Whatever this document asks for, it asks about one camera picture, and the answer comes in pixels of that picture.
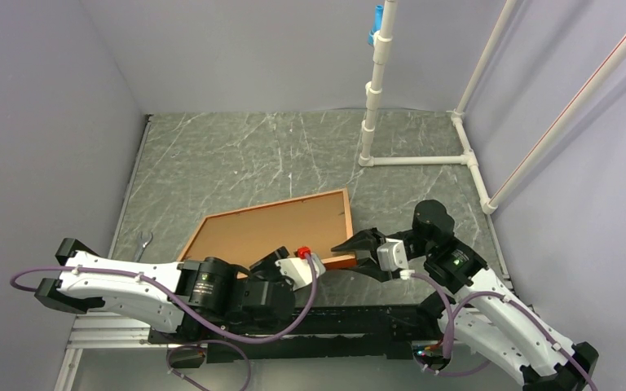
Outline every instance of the white wall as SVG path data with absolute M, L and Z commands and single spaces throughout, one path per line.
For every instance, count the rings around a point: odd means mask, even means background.
M 467 108 L 490 194 L 625 32 L 626 2 L 523 2 Z M 517 292 L 626 390 L 626 61 L 494 220 Z
M 8 279 L 66 235 L 107 251 L 142 130 L 77 0 L 0 0 L 0 390 L 52 389 L 73 321 Z
M 82 0 L 145 112 L 362 108 L 382 0 Z M 402 1 L 383 107 L 453 109 L 504 2 Z

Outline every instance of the gray tabletop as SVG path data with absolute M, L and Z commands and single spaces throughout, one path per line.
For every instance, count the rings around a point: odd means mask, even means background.
M 141 262 L 172 262 L 205 215 L 347 187 L 355 231 L 406 230 L 414 205 L 436 199 L 455 219 L 456 236 L 500 273 L 469 170 L 359 167 L 363 118 L 362 110 L 152 116 L 113 257 L 130 260 L 138 231 L 152 231 Z M 460 153 L 446 113 L 397 110 L 378 118 L 375 156 Z M 422 260 L 411 266 L 423 271 Z M 298 304 L 308 292 L 298 292 Z M 414 304 L 432 292 L 423 281 L 379 283 L 331 270 L 320 280 L 315 305 Z

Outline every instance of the wooden frame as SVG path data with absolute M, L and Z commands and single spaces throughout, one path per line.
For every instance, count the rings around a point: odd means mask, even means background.
M 329 269 L 356 264 L 354 254 L 329 249 L 354 234 L 347 189 L 327 191 L 206 216 L 184 246 L 179 261 L 219 257 L 250 266 L 279 246 L 306 245 Z

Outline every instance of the blue clamp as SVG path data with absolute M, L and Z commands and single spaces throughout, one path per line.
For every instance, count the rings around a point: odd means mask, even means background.
M 376 21 L 373 23 L 373 28 L 370 33 L 368 33 L 368 44 L 370 46 L 373 46 L 373 34 L 380 29 L 380 25 L 382 24 L 382 10 L 383 6 L 376 6 Z

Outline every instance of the gray marble surface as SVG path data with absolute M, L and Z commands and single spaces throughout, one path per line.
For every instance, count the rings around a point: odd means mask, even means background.
M 414 205 L 436 199 L 454 217 L 456 236 L 500 272 L 469 170 L 359 167 L 363 118 L 363 110 L 153 116 L 114 258 L 130 260 L 142 230 L 152 231 L 154 240 L 141 262 L 172 262 L 205 215 L 347 187 L 355 231 L 408 229 Z M 376 129 L 374 156 L 461 153 L 445 113 L 383 111 Z M 412 265 L 423 271 L 422 260 Z M 378 283 L 331 270 L 319 292 L 316 305 L 383 305 L 418 303 L 432 289 L 423 281 Z M 307 295 L 299 291 L 299 304 Z

